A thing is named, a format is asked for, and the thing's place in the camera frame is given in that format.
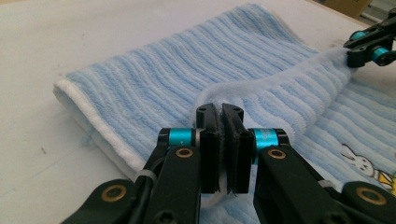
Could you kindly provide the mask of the large cardboard box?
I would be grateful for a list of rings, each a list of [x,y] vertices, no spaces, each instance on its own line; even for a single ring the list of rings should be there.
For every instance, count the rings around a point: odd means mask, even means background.
[[[357,19],[372,0],[313,0],[325,7],[336,10],[350,18]]]

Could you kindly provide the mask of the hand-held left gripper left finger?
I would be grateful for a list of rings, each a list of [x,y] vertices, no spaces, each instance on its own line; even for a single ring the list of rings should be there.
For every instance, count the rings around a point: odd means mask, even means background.
[[[219,190],[219,117],[214,105],[196,109],[193,128],[163,128],[145,168],[157,180],[144,224],[198,224],[201,195]]]

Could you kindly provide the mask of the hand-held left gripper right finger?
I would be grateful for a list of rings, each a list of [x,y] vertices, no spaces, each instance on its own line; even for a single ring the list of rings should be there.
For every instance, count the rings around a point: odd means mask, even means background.
[[[224,104],[227,188],[246,193],[256,163],[253,204],[261,224],[353,224],[335,190],[290,145],[281,129],[247,129],[242,108]]]

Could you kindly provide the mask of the blue striped towel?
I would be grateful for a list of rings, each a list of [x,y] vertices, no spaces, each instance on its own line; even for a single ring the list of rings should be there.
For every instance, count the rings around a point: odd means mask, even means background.
[[[281,129],[335,190],[353,224],[396,224],[396,99],[355,78],[344,46],[317,51],[278,17],[244,5],[56,83],[56,98],[132,179],[97,187],[63,224],[144,224],[157,178],[145,168],[163,128],[219,117],[219,190],[201,195],[198,224],[261,224],[258,165],[246,193],[227,188],[222,106],[247,129]]]

